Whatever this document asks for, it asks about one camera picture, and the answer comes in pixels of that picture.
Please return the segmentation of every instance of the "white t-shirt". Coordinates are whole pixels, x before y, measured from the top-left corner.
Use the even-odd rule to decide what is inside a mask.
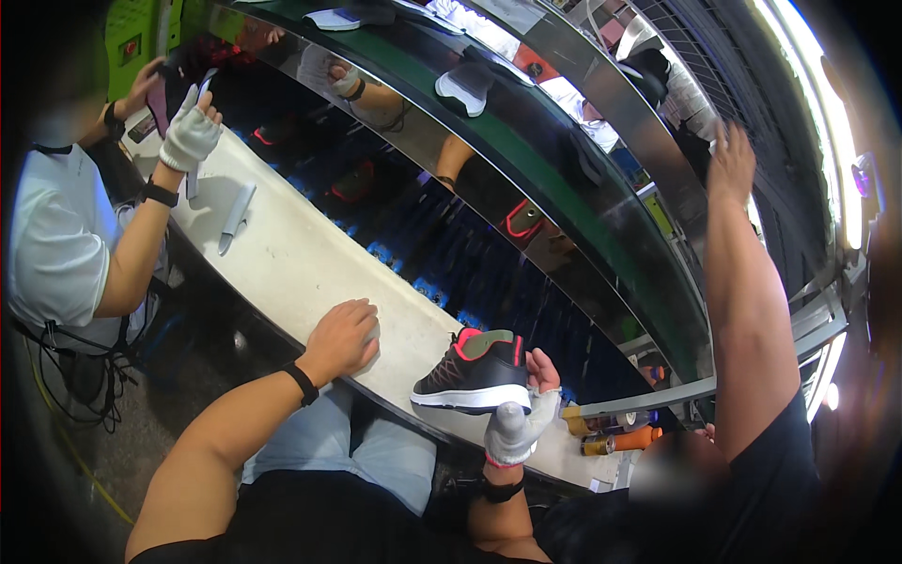
[[[467,35],[485,43],[505,59],[513,61],[517,55],[520,40],[456,0],[432,0],[426,9],[463,28]]]
[[[617,132],[614,131],[614,128],[611,127],[611,124],[605,120],[588,122],[583,119],[583,102],[585,102],[585,97],[579,93],[579,90],[570,84],[569,80],[564,77],[555,77],[551,80],[542,82],[539,86],[551,96],[551,99],[564,108],[564,111],[567,112],[570,117],[574,118],[576,122],[583,127],[585,132],[592,137],[593,141],[595,141],[605,153],[611,152],[620,137],[617,135]]]
[[[69,154],[28,152],[13,211],[9,287],[10,309],[36,337],[52,320],[82,338],[115,344],[121,318],[95,319],[94,311],[123,233],[120,221],[128,219],[113,211],[100,171],[81,147],[73,145]],[[130,342],[142,330],[145,305],[131,315]],[[59,333],[54,341],[93,355],[104,352]]]

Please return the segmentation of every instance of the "white glove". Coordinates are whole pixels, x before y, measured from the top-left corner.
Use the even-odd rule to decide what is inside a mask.
[[[523,414],[519,403],[506,402],[498,406],[489,426],[485,428],[485,455],[498,467],[520,464],[532,454],[539,435],[557,415],[561,389],[539,393],[529,386],[532,412]]]
[[[198,85],[192,84],[166,132],[160,160],[176,171],[193,171],[216,148],[221,133],[220,125],[198,108]]]
[[[351,87],[354,85],[354,83],[359,78],[360,78],[360,71],[357,70],[357,67],[351,67],[350,69],[345,69],[345,75],[340,79],[336,79],[336,81],[331,84],[332,91],[337,96],[341,96],[341,97],[345,97],[350,94],[353,94],[354,92],[351,91]]]

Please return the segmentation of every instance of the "yellow cable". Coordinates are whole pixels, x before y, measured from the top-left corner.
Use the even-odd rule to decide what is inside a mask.
[[[97,488],[97,491],[100,492],[100,495],[106,499],[106,502],[110,504],[110,506],[115,510],[116,513],[119,514],[120,517],[123,518],[125,522],[130,525],[134,525],[134,521],[132,521],[131,517],[129,517],[122,510],[122,507],[119,507],[119,504],[115,502],[113,497],[106,492],[104,487],[100,485],[100,482],[97,481],[97,478],[91,474],[91,470],[85,464],[85,461],[81,459],[78,455],[78,451],[75,450],[75,445],[72,444],[72,440],[69,438],[69,434],[66,432],[66,428],[62,426],[60,423],[59,414],[56,409],[53,407],[51,403],[50,397],[47,395],[47,390],[44,388],[44,383],[41,381],[41,378],[38,376],[38,369],[34,365],[34,359],[32,358],[32,348],[28,346],[28,341],[25,340],[25,337],[22,337],[22,341],[25,344],[25,350],[28,351],[28,361],[32,365],[32,374],[34,375],[34,382],[38,384],[38,390],[41,392],[41,397],[44,399],[44,403],[47,404],[48,409],[51,411],[51,416],[53,417],[53,422],[56,424],[57,430],[60,432],[63,441],[66,443],[66,446],[69,447],[69,452],[72,453],[72,456],[75,458],[75,461],[78,462],[78,466],[81,468],[81,471],[85,473],[85,476],[91,479],[91,482],[94,483],[94,487]]]

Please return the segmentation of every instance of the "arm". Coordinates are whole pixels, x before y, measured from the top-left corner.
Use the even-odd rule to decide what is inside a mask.
[[[476,154],[476,151],[466,144],[463,139],[455,134],[448,134],[442,143],[442,151],[438,154],[438,162],[436,163],[436,176],[449,178],[453,182],[457,182],[457,175],[464,168],[470,157]],[[440,180],[445,188],[454,191],[454,186],[450,183]]]
[[[162,162],[153,170],[153,183],[170,192],[179,190],[184,172],[174,171]],[[96,318],[116,318],[137,310],[151,282],[153,266],[160,254],[170,209],[148,199],[138,206],[132,222],[122,234],[115,252],[110,254],[106,284]]]
[[[717,446],[733,460],[789,404],[800,385],[783,284],[745,203],[755,155],[730,124],[708,172],[704,274],[717,367]]]
[[[153,88],[153,86],[160,80],[160,75],[158,75],[156,72],[153,72],[153,70],[164,60],[166,60],[165,57],[157,57],[156,59],[144,65],[141,70],[138,71],[138,76],[134,79],[132,88],[128,92],[128,97],[112,102],[112,104],[114,104],[113,114],[117,119],[125,121],[135,112],[144,107],[144,100],[147,99],[148,90]],[[106,114],[106,109],[109,108],[109,106],[109,104],[106,104],[104,106],[104,109],[102,112],[100,112],[100,117],[97,119],[94,127],[91,128],[91,131],[89,131],[87,135],[85,135],[78,141],[78,145],[81,146],[81,148],[87,148],[109,135],[110,132],[109,130],[107,130],[106,124],[104,124],[104,115]]]
[[[363,368],[378,350],[378,324],[368,300],[332,308],[295,364],[321,388]],[[191,422],[153,475],[125,562],[144,550],[208,539],[226,530],[235,512],[234,473],[300,407],[304,394],[285,372],[238,386]]]
[[[211,105],[213,95],[210,92],[205,93],[197,102],[199,112],[194,116],[195,119],[188,119],[189,112],[195,109],[197,96],[197,87],[192,87],[179,112],[172,119],[161,149],[161,158],[169,164],[161,160],[153,171],[153,183],[173,193],[179,190],[184,171],[198,163],[196,157],[172,148],[170,144],[174,143],[173,140],[181,139],[181,145],[189,147],[194,155],[201,156],[200,160],[213,151],[219,140],[222,115]],[[160,243],[166,233],[169,214],[168,206],[153,199],[147,199],[135,210],[131,223],[110,255],[103,295],[94,317],[121,317],[132,313],[141,305],[160,253]]]
[[[351,63],[346,60],[338,60],[335,65],[329,69],[327,82],[332,86],[333,91],[340,97],[349,97],[360,87],[363,79],[353,79],[357,71],[352,72]],[[402,109],[402,100],[400,94],[388,88],[384,84],[373,84],[368,82],[364,88],[363,94],[351,104],[362,110],[390,110],[397,108]]]
[[[485,430],[485,479],[493,485],[518,484],[523,479],[523,461],[533,443],[557,414],[560,376],[544,352],[526,353],[532,411],[529,416],[514,402],[502,404]],[[532,537],[532,520],[526,495],[520,490],[501,504],[479,497],[470,506],[467,528],[482,550],[509,558],[550,562]]]
[[[499,468],[486,462],[483,475],[493,485],[518,484],[523,479],[523,465]],[[532,520],[523,490],[503,504],[490,504],[484,497],[474,501],[467,529],[473,543],[482,550],[509,558],[551,561],[532,537]]]

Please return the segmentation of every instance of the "bottle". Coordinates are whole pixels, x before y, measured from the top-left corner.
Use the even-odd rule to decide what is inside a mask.
[[[658,439],[664,431],[660,427],[650,427],[646,425],[641,429],[637,429],[632,433],[625,435],[617,435],[614,450],[634,450],[636,448],[645,449],[651,444],[651,441]]]
[[[607,427],[622,427],[624,425],[632,425],[636,422],[636,412],[618,413],[617,415],[601,415],[583,419],[575,417],[566,420],[566,426],[570,430],[570,434],[577,437],[584,437],[597,433]]]
[[[617,439],[613,435],[589,435],[579,443],[579,453],[584,457],[597,457],[611,454],[616,447]]]
[[[636,411],[636,418],[633,423],[627,425],[612,425],[611,427],[605,427],[601,432],[606,435],[622,435],[623,433],[632,433],[636,429],[641,429],[646,425],[653,425],[657,422],[657,411]]]

